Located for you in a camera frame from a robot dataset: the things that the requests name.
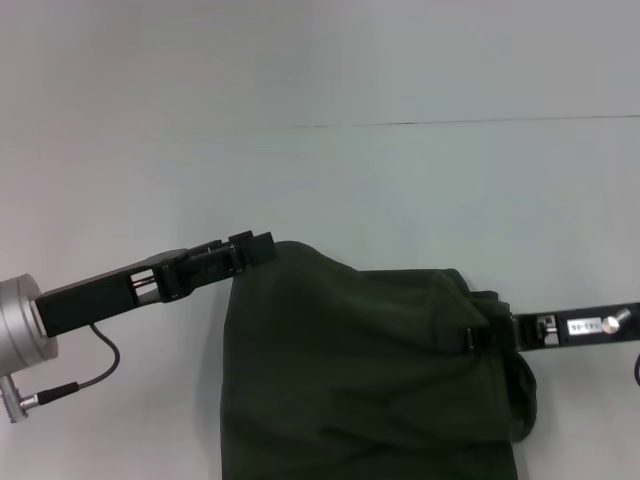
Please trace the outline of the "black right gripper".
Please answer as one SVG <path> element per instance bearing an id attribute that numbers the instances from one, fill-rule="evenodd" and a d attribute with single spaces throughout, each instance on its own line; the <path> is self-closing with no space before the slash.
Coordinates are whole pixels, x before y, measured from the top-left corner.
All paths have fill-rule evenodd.
<path id="1" fill-rule="evenodd" d="M 439 351 L 455 355 L 509 354 L 639 340 L 639 303 L 518 314 L 510 321 L 447 322 Z"/>

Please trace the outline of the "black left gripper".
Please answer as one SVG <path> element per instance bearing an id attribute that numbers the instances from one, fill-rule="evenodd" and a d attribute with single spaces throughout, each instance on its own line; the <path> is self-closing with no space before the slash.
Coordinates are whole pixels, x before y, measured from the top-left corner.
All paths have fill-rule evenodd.
<path id="1" fill-rule="evenodd" d="M 155 303 L 185 298 L 194 290 L 244 273 L 277 257 L 270 232 L 251 230 L 191 249 L 156 254 L 132 265 L 42 294 L 35 300 L 46 335 L 70 331 Z M 138 294 L 132 276 L 149 271 L 155 289 Z"/>

